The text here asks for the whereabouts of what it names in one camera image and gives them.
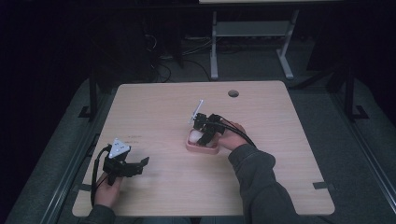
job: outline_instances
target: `gray sleeve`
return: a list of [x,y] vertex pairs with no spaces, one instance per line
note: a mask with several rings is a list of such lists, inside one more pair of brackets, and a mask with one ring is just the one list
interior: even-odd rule
[[230,154],[229,161],[240,184],[246,224],[303,223],[288,192],[276,182],[274,156],[242,145]]
[[112,224],[116,215],[109,207],[96,204],[90,214],[80,221],[80,224]]

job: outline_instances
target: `white object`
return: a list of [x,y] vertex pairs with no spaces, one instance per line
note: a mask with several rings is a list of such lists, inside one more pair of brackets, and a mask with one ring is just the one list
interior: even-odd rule
[[204,103],[204,100],[199,100],[199,104],[198,106],[195,108],[195,110],[192,112],[192,116],[191,119],[189,121],[189,124],[191,124],[191,122],[195,119],[195,116],[197,116],[198,114],[198,110],[199,108],[201,108],[201,105]]
[[191,143],[197,143],[198,140],[202,137],[202,135],[204,135],[204,134],[199,131],[193,130],[190,133],[189,141]]
[[118,138],[114,139],[113,146],[111,146],[110,154],[108,157],[110,159],[119,156],[120,154],[131,150],[130,146],[125,145],[125,143],[121,142]]

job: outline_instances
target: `floor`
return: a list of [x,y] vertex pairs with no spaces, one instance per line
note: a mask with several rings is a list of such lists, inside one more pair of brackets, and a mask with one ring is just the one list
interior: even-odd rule
[[[204,43],[205,40],[186,40],[183,48],[187,52]],[[276,57],[280,39],[224,39],[221,43],[218,81],[281,80],[287,87],[291,87],[316,73],[305,71],[315,44],[311,39],[305,42],[293,40],[290,43],[287,58],[295,75],[293,80],[285,79]],[[157,67],[160,75],[155,81],[209,81],[208,48],[186,54],[183,57],[186,60],[183,68],[167,58],[164,57]],[[330,194],[335,204],[333,214],[306,217],[306,221],[318,224],[396,223],[395,211],[379,187],[362,149],[364,146],[358,141],[355,132],[359,130],[389,181],[396,185],[396,129],[376,105],[370,91],[358,80],[355,83],[355,105],[362,105],[369,119],[350,122],[340,104],[344,91],[329,94],[325,89],[328,79],[325,77],[304,90],[290,91],[319,169],[324,180],[332,186]],[[88,80],[81,84],[7,223],[79,222],[79,218],[71,212],[73,203],[91,159],[94,139],[97,139],[102,130],[116,92],[117,90],[107,94],[99,92],[99,111],[95,119],[89,122],[88,119],[78,117],[81,108],[89,104]],[[79,151],[83,151],[84,157],[81,161],[71,162]],[[116,220],[116,223],[140,222],[141,218],[137,217],[117,217]]]

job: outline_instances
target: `hand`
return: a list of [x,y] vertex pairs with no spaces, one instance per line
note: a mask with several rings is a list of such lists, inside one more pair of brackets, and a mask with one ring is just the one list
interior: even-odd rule
[[[243,133],[246,133],[244,127],[242,127],[238,123],[234,123],[231,121],[227,122],[225,120],[222,120],[221,122],[223,122],[224,124],[228,124],[230,126],[235,126],[237,129],[239,129]],[[237,134],[233,131],[230,131],[228,129],[226,129],[223,136],[219,138],[219,144],[229,150],[234,150],[237,147],[242,146],[247,143],[248,142],[243,137],[241,137],[239,134]]]
[[120,187],[123,177],[117,177],[113,186],[107,184],[107,173],[102,173],[96,185],[99,185],[95,194],[95,204],[113,208],[120,196]]

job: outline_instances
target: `cable on floor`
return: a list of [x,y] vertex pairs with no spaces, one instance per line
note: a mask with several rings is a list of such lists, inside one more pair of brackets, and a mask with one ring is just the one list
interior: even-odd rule
[[183,61],[188,62],[188,63],[195,63],[196,65],[200,66],[204,70],[207,80],[212,81],[212,79],[210,78],[210,75],[206,72],[206,69],[200,63],[192,61],[192,60],[188,60],[188,59],[183,59]]

